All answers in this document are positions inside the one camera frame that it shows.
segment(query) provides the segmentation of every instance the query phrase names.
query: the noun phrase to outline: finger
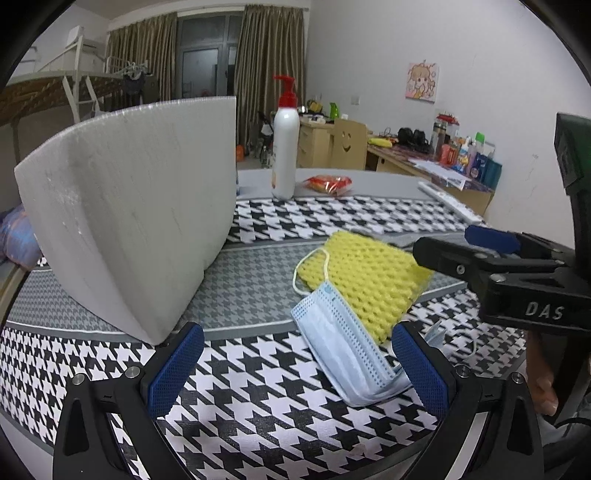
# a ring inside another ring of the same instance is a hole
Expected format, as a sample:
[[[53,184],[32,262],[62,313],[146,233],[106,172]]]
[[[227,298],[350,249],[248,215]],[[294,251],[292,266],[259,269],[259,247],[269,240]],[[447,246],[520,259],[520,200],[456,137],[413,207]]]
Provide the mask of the finger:
[[[540,379],[542,389],[551,389],[554,383],[554,373],[544,358],[540,338],[532,332],[527,334],[526,358],[528,378]]]
[[[542,390],[538,385],[529,385],[536,412],[553,416],[558,409],[558,399],[553,392]]]

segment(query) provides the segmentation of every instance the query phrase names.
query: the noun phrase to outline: blue gripper pad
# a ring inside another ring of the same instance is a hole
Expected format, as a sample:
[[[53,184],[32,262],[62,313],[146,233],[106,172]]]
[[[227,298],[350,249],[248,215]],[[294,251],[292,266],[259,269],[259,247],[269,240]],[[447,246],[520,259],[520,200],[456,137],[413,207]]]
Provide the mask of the blue gripper pad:
[[[183,385],[194,371],[195,364],[203,353],[204,345],[203,329],[195,323],[148,387],[146,408],[153,420],[167,415],[173,407]]]
[[[410,325],[409,322],[400,322],[393,328],[392,350],[423,402],[425,410],[437,419],[443,420],[450,405],[448,385],[407,330],[407,325]],[[431,348],[423,338],[420,338],[420,342],[424,344],[424,348]]]
[[[514,233],[493,228],[470,225],[464,232],[464,238],[471,245],[488,248],[500,254],[511,255],[521,250],[521,243]]]

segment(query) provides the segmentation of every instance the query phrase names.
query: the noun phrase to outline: white foam board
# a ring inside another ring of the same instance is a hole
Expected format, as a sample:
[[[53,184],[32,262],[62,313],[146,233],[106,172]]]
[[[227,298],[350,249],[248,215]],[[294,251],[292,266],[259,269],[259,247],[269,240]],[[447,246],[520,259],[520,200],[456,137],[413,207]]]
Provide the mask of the white foam board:
[[[15,168],[63,288],[151,344],[220,251],[236,202],[235,98],[153,103],[74,125]]]

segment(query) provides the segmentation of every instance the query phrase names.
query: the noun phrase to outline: green object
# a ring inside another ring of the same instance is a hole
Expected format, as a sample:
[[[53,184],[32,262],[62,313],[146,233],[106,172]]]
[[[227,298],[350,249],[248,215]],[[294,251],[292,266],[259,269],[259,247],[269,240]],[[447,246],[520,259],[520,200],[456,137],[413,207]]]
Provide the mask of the green object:
[[[340,117],[339,115],[339,107],[337,106],[336,103],[332,103],[330,104],[330,119],[331,120],[335,120],[338,117]]]

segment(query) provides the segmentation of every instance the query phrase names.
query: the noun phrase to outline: ceiling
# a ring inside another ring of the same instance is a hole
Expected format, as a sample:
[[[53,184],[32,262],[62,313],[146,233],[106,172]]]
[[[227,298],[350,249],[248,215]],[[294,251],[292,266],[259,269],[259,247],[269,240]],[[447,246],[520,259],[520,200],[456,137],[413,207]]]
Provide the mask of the ceiling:
[[[112,20],[115,17],[157,4],[168,4],[176,0],[76,0],[76,5],[86,8],[101,17]]]

